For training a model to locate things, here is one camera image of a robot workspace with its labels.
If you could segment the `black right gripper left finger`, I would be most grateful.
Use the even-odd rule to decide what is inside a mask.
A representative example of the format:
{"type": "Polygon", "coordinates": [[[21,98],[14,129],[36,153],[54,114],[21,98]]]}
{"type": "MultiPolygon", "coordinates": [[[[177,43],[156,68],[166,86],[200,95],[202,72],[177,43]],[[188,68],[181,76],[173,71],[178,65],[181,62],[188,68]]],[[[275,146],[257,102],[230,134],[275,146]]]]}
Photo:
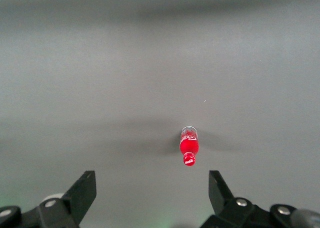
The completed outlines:
{"type": "Polygon", "coordinates": [[[0,208],[1,227],[79,227],[97,195],[95,171],[85,171],[64,193],[46,197],[22,212],[16,205],[0,208]]]}

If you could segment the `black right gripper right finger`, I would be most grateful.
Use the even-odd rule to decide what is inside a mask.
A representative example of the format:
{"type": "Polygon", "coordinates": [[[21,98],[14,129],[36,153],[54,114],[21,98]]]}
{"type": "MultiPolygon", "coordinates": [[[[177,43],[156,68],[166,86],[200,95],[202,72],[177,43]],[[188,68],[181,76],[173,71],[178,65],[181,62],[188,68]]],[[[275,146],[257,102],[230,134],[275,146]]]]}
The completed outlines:
{"type": "Polygon", "coordinates": [[[208,195],[214,214],[201,225],[208,228],[319,227],[320,214],[287,204],[274,204],[269,211],[243,197],[235,197],[221,173],[208,174],[208,195]]]}

